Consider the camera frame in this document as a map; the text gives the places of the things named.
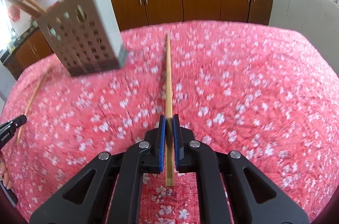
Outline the person's left hand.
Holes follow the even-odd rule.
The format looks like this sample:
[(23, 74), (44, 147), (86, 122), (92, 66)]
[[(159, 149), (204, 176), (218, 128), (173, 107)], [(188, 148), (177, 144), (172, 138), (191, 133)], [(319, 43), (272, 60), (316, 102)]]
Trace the person's left hand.
[(6, 166), (5, 159), (4, 159), (2, 152), (0, 152), (0, 162), (1, 162), (1, 164), (0, 164), (0, 174), (1, 174), (1, 179), (3, 181), (3, 185), (4, 185), (5, 188), (11, 189), (13, 187), (13, 182), (10, 178), (9, 170)]

